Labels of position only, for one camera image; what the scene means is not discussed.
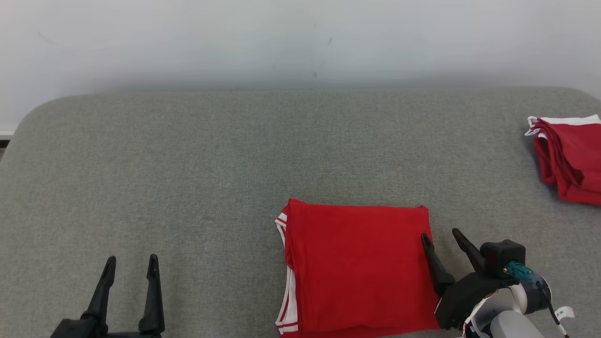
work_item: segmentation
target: cable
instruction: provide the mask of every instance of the cable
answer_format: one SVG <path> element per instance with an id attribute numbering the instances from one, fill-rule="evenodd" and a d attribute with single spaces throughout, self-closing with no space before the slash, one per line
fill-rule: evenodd
<path id="1" fill-rule="evenodd" d="M 538 286 L 540 293 L 543 295 L 543 298 L 545 299 L 545 301 L 547 302 L 547 305 L 549 306 L 549 312 L 551 312 L 551 317 L 553 318 L 555 325 L 557 325 L 557 327 L 561 331 L 561 334 L 563 334 L 563 336 L 565 338 L 570 338 L 570 336 L 568 336 L 568 334 L 566 332 L 566 329 L 563 327 L 563 325 L 561 325 L 560 320 L 557 319 L 557 316 L 555 316 L 555 310 L 553 309 L 553 306 L 551 305 L 551 300 L 549 299 L 549 297 L 547 297 L 547 293 L 543 289 L 543 285 L 539 281 L 537 281 L 536 286 Z"/>

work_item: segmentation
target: white label tag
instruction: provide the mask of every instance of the white label tag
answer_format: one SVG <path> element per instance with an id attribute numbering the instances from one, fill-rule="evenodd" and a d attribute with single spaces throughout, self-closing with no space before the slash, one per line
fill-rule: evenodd
<path id="1" fill-rule="evenodd" d="M 569 306 L 562 306 L 562 307 L 558 308 L 555 311 L 555 316 L 557 317 L 557 320 L 559 320 L 559 321 L 566 317 L 568 317 L 568 318 L 575 317 L 574 310 Z"/>

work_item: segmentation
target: folded red shirt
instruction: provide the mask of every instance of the folded red shirt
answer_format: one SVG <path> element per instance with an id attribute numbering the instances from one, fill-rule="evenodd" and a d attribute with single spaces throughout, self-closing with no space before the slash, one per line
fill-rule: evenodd
<path id="1" fill-rule="evenodd" d="M 561 199 L 601 205 L 601 120 L 585 118 L 528 118 L 536 135 L 534 149 L 541 180 L 557 187 Z"/>
<path id="2" fill-rule="evenodd" d="M 282 337 L 378 337 L 439 329 L 421 233 L 428 209 L 291 199 L 276 220 L 287 287 Z"/>

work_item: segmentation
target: gray fabric surface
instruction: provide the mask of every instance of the gray fabric surface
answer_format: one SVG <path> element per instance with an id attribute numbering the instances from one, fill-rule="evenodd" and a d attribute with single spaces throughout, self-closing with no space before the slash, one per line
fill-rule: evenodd
<path id="1" fill-rule="evenodd" d="M 0 162 L 0 336 L 47 337 L 86 309 L 117 256 L 108 325 L 136 330 L 159 256 L 164 337 L 277 337 L 285 285 L 273 223 L 290 197 L 430 208 L 437 251 L 471 271 L 451 228 L 510 238 L 599 335 L 601 208 L 538 179 L 526 118 L 583 117 L 575 90 L 98 94 L 55 100 Z M 557 336 L 548 312 L 529 316 Z M 456 337 L 428 331 L 407 337 Z"/>

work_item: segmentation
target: teal connector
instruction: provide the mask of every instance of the teal connector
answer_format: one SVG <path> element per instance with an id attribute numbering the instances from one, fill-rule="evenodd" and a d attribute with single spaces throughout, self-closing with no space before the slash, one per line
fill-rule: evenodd
<path id="1" fill-rule="evenodd" d="M 541 275 L 518 262 L 510 262 L 507 265 L 507 274 L 515 279 L 523 280 L 531 286 L 535 286 L 538 281 L 541 285 L 547 284 Z"/>

